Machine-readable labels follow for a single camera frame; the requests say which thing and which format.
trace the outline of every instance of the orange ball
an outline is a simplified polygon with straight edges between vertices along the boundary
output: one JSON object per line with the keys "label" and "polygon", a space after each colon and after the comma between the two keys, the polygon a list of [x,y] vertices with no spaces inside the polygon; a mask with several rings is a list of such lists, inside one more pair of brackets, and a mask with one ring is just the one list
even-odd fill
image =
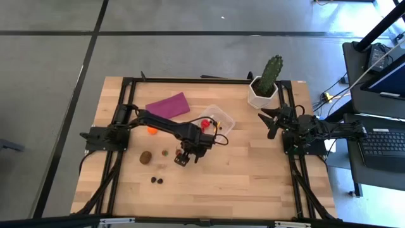
{"label": "orange ball", "polygon": [[151,134],[154,135],[156,133],[158,133],[157,129],[154,129],[153,127],[147,127],[147,131]]}

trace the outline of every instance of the potted cactus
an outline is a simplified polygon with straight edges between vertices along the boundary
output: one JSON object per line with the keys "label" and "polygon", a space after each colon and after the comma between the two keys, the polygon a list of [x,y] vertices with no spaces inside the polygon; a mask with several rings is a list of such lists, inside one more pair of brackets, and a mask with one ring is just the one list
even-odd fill
{"label": "potted cactus", "polygon": [[248,103],[256,109],[270,104],[278,88],[274,83],[283,68],[283,59],[276,55],[272,57],[263,71],[262,76],[256,76],[249,85]]}

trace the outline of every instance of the keyboard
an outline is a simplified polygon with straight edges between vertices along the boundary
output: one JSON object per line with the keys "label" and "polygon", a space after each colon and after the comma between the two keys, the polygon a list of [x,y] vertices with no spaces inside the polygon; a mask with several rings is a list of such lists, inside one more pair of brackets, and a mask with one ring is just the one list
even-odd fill
{"label": "keyboard", "polygon": [[367,167],[405,172],[405,130],[368,129],[368,138],[360,140],[363,162]]}
{"label": "keyboard", "polygon": [[361,147],[364,155],[405,156],[405,133],[403,132],[367,132]]}

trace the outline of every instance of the purple cloth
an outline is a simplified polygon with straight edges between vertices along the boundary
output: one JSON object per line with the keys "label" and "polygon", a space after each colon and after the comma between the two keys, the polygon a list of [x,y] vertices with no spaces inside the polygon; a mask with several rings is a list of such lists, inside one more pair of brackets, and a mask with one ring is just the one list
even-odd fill
{"label": "purple cloth", "polygon": [[146,110],[163,118],[175,117],[190,111],[189,104],[181,92],[170,98],[147,104]]}

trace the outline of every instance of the clear plastic container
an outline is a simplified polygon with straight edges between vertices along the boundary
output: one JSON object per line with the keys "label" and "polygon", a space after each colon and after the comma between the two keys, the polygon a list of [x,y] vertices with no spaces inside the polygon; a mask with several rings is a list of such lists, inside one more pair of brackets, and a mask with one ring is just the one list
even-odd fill
{"label": "clear plastic container", "polygon": [[[223,134],[227,136],[228,133],[233,129],[235,126],[235,121],[224,111],[222,111],[217,105],[212,104],[208,106],[199,117],[211,117],[215,121],[218,122],[218,134]],[[210,121],[210,119],[201,119],[194,122],[197,126],[201,127],[201,122],[203,120]],[[204,129],[205,134],[215,134],[215,126],[210,124],[207,128]],[[220,143],[225,143],[226,140],[221,137],[217,136],[216,141]]]}

